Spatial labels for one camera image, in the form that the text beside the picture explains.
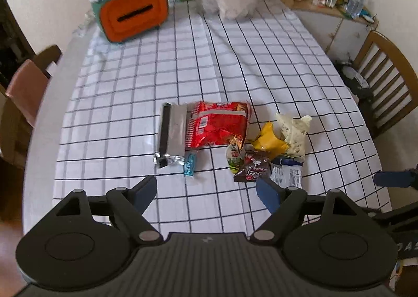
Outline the white blue snack packet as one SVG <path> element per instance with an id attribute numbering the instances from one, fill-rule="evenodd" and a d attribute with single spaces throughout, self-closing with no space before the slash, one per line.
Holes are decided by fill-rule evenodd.
<path id="1" fill-rule="evenodd" d="M 282 188 L 302 189 L 303 164 L 289 157 L 277 157 L 270 162 L 270 179 Z"/>

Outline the dark brown candy packet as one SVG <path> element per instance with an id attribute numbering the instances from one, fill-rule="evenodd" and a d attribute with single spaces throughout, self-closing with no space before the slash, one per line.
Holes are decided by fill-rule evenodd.
<path id="1" fill-rule="evenodd" d="M 249 150 L 245 153 L 242 166 L 234 175 L 235 182 L 256 182 L 261 176 L 269 176 L 269 154 L 260 150 Z"/>

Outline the yellow snack packet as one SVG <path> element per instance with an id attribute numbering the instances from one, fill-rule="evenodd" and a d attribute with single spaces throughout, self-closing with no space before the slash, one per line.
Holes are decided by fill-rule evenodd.
<path id="1" fill-rule="evenodd" d="M 251 141 L 255 150 L 262 151 L 268 154 L 269 160 L 273 160 L 279 155 L 283 155 L 288 149 L 289 145 L 276 136 L 274 132 L 274 124 L 268 122 L 259 132 L 259 135 Z"/>

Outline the green red small snack packet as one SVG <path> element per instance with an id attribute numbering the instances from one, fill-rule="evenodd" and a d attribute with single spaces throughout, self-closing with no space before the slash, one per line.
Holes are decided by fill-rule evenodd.
<path id="1" fill-rule="evenodd" d="M 228 145 L 225 156 L 228 162 L 228 167 L 233 174 L 236 174 L 243 164 L 243 157 L 241 155 L 241 150 L 237 145 Z"/>

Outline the light blue snack packet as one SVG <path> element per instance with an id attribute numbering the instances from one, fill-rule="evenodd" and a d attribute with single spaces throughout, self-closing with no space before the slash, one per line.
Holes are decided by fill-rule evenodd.
<path id="1" fill-rule="evenodd" d="M 197 152 L 188 153 L 184 166 L 183 174 L 185 177 L 193 177 L 197 163 Z"/>

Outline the pale cream snack packet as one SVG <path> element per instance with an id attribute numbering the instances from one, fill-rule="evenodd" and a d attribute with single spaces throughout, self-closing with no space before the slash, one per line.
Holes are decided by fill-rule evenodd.
<path id="1" fill-rule="evenodd" d="M 312 117 L 305 115 L 301 118 L 292 118 L 285 114 L 276 114 L 277 125 L 280 129 L 282 140 L 288 144 L 284 155 L 305 161 L 305 144 L 310 130 Z"/>

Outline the silver black snack packet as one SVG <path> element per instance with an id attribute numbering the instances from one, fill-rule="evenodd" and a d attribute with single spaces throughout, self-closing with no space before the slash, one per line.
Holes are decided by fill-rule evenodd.
<path id="1" fill-rule="evenodd" d="M 164 103 L 161 107 L 154 162 L 158 168 L 184 165 L 187 106 Z"/>

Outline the wooden slatted chair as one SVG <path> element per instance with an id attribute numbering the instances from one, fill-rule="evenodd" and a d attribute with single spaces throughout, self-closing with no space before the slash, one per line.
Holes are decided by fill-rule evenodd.
<path id="1" fill-rule="evenodd" d="M 382 33 L 369 32 L 352 67 L 371 89 L 372 97 L 360 99 L 358 108 L 373 139 L 417 108 L 417 73 Z"/>

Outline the red snack bag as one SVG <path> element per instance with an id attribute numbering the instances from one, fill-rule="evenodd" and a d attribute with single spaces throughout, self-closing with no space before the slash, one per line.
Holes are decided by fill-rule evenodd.
<path id="1" fill-rule="evenodd" d="M 186 149 L 232 144 L 241 150 L 251 115 L 251 106 L 247 101 L 195 103 L 186 128 Z"/>

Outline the black bag on chair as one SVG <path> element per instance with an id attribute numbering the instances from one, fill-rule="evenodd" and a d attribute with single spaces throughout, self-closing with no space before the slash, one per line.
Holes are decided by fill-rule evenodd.
<path id="1" fill-rule="evenodd" d="M 374 94 L 370 84 L 350 63 L 335 62 L 334 67 L 353 95 L 359 100 L 372 100 Z"/>

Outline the chair with pink cushion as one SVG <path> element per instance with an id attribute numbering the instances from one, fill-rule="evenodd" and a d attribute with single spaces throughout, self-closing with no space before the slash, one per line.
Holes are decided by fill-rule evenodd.
<path id="1" fill-rule="evenodd" d="M 1 158 L 23 169 L 43 96 L 50 81 L 48 67 L 61 59 L 60 47 L 52 45 L 25 62 L 5 91 L 1 109 Z"/>

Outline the white side cabinet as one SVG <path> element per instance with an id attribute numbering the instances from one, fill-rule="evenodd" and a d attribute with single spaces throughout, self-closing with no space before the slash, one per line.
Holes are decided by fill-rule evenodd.
<path id="1" fill-rule="evenodd" d="M 362 17 L 349 19 L 336 8 L 317 7 L 310 0 L 281 2 L 302 21 L 331 60 L 353 60 L 368 33 L 378 27 L 377 19 L 372 23 Z"/>

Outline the orange green tissue box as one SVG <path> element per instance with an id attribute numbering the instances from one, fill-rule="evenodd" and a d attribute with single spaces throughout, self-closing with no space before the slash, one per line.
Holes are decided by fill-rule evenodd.
<path id="1" fill-rule="evenodd" d="M 168 0 L 90 0 L 98 26 L 111 43 L 123 43 L 160 27 L 169 14 Z"/>

